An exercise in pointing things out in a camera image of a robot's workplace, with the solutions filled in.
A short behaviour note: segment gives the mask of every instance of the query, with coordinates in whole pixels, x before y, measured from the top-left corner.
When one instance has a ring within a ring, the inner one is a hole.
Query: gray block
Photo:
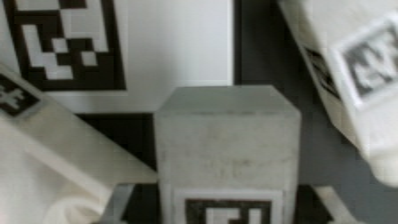
[[[165,224],[291,223],[300,113],[275,89],[178,89],[155,130]]]

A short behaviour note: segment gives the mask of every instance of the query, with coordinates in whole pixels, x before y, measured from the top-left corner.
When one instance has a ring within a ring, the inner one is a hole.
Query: white object
[[[71,67],[57,64],[55,55],[67,52],[66,38],[91,38],[94,52],[108,52],[105,28],[112,27],[103,25],[101,1],[82,0],[87,8],[62,10],[59,0],[7,1],[21,11],[60,11],[64,36],[53,38],[55,50],[41,50],[35,25],[25,25],[23,36],[32,65],[46,69],[50,80],[71,80]],[[4,2],[0,61],[20,74]],[[126,90],[46,93],[75,113],[153,112],[176,87],[233,85],[233,0],[107,2],[115,6]],[[82,58],[85,65],[98,64],[92,52]]]
[[[156,174],[2,65],[0,86],[0,223],[87,224]]]
[[[300,113],[275,89],[178,89],[155,113],[155,131],[163,223],[258,223],[268,214],[263,222],[290,224]]]
[[[281,7],[332,124],[398,187],[398,3],[284,0]]]
[[[361,224],[362,222],[357,221],[350,213],[334,188],[329,186],[314,187],[314,192],[332,215],[334,221],[329,224]]]

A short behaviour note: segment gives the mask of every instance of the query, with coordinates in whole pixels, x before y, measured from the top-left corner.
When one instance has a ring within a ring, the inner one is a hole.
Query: gray box
[[[163,223],[291,224],[300,113],[274,87],[179,88],[155,130]]]

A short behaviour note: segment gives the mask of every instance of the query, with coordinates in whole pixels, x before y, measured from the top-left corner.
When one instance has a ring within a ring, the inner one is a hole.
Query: black square pattern
[[[39,104],[41,100],[0,73],[0,111],[16,118]]]

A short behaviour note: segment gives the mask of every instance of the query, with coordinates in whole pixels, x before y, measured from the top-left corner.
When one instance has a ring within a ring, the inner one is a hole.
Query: white panel
[[[98,0],[87,6],[62,9],[66,38],[91,37],[94,50],[107,52]],[[233,0],[115,0],[115,11],[126,90],[48,92],[76,113],[153,112],[176,87],[233,85]],[[4,1],[0,50],[0,62],[20,72]],[[59,69],[51,78],[67,79]]]

